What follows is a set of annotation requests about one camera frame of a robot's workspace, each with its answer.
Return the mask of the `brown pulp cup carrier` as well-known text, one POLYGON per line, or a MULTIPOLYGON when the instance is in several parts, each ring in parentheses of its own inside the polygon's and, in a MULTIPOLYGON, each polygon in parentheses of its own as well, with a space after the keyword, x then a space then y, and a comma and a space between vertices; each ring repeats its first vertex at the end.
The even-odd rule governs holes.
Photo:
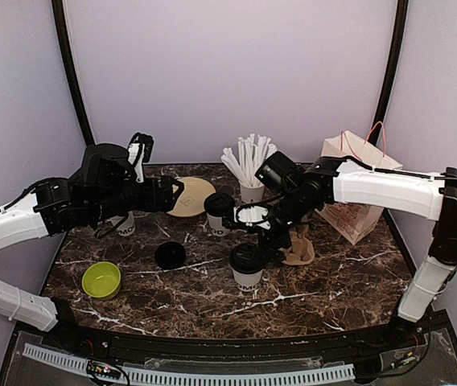
POLYGON ((303 266, 309 265, 315 259, 313 244, 306 238, 304 233, 290 231, 291 246, 283 249, 284 265, 303 266))

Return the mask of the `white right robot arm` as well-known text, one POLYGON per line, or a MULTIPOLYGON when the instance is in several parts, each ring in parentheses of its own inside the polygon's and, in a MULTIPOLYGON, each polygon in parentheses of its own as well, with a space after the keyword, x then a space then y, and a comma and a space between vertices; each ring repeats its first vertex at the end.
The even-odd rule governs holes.
POLYGON ((435 222, 432 242, 398 303, 381 341, 398 349, 457 270, 457 169, 422 174, 375 168, 354 157, 321 157, 308 168, 281 152, 267 158, 257 179, 282 198, 266 218, 267 237, 282 236, 309 211, 328 204, 363 204, 407 212, 435 222))

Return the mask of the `cream bear paper bag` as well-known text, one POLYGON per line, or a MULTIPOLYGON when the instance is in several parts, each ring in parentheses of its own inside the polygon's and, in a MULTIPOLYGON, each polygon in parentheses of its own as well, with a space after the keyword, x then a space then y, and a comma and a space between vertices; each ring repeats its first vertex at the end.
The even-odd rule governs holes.
MULTIPOLYGON (((349 130, 342 131, 339 137, 326 138, 321 156, 337 158, 353 156, 369 166, 400 170, 402 164, 386 154, 385 133, 382 134, 382 150, 371 143, 371 134, 378 133, 378 130, 383 128, 383 122, 378 121, 368 132, 366 139, 349 130)), ((323 219, 353 245, 376 227, 382 212, 382 207, 343 203, 325 205, 323 210, 318 211, 323 219)))

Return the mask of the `white paper cups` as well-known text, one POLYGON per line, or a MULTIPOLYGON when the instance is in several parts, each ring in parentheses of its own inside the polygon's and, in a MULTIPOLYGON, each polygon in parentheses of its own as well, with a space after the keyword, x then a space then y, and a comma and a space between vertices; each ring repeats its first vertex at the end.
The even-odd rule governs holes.
POLYGON ((123 216, 113 216, 108 219, 113 226, 113 230, 122 237, 131 236, 134 234, 136 225, 134 220, 134 213, 128 211, 123 216))

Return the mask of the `black coffee cup lid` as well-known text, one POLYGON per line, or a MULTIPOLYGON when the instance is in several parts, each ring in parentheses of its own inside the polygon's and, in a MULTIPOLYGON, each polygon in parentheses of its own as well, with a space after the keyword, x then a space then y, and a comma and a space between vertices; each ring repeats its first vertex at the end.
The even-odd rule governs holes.
POLYGON ((204 210, 211 216, 221 217, 233 211, 235 200, 224 192, 215 192, 204 201, 204 210))

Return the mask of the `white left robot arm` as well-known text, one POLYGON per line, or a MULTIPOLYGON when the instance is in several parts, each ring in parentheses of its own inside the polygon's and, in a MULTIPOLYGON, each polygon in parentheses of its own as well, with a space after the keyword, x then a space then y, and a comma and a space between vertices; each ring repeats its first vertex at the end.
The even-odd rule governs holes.
MULTIPOLYGON (((142 183, 122 180, 116 187, 85 186, 73 179, 35 183, 12 203, 0 207, 0 250, 27 240, 56 236, 74 228, 95 228, 101 221, 130 211, 168 212, 184 185, 164 175, 142 183)), ((0 280, 0 315, 40 331, 52 331, 68 351, 84 345, 84 332, 61 301, 30 294, 0 280)))

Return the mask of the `white paper coffee cup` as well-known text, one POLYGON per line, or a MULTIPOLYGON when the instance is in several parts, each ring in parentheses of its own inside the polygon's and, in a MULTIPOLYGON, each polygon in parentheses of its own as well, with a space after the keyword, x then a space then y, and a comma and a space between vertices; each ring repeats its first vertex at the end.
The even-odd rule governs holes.
POLYGON ((212 216, 211 214, 207 214, 207 218, 211 234, 214 236, 222 237, 227 236, 230 233, 230 229, 226 228, 223 225, 223 221, 220 216, 212 216))

